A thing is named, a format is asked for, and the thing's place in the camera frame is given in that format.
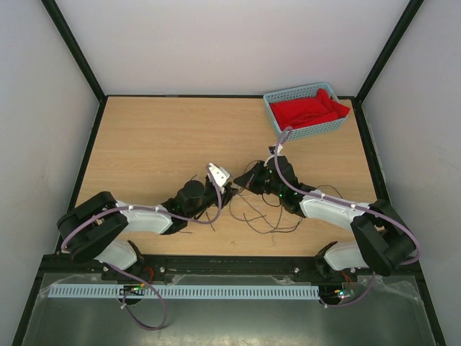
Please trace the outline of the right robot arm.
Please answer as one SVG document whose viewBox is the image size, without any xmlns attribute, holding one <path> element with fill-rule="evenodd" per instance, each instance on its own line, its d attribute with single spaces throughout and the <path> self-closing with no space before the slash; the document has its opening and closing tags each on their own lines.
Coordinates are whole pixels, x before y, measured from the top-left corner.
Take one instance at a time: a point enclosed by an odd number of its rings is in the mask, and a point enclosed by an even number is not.
<svg viewBox="0 0 461 346">
<path fill-rule="evenodd" d="M 234 182 L 255 195 L 277 196 L 288 213 L 353 233 L 354 241 L 334 241 L 319 252 L 315 271 L 322 280 L 331 280 L 350 267 L 389 276 L 418 251 L 414 237 L 389 202 L 355 203 L 326 195 L 299 182 L 285 156 L 256 162 Z"/>
</svg>

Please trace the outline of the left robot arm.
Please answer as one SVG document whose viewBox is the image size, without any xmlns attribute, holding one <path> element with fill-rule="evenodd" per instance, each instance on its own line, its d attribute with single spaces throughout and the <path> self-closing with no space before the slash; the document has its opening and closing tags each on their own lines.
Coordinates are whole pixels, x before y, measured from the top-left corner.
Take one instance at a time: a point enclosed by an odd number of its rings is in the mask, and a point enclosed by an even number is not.
<svg viewBox="0 0 461 346">
<path fill-rule="evenodd" d="M 209 179 L 205 183 L 190 180 L 175 197 L 160 205 L 144 206 L 123 203 L 103 191 L 58 220 L 61 250 L 76 263 L 106 262 L 118 267 L 127 279 L 136 279 L 143 273 L 144 262 L 134 243 L 117 239 L 120 234 L 178 233 L 191 223 L 201 223 L 200 217 L 209 208 L 224 208 L 237 192 L 230 182 L 217 192 Z"/>
</svg>

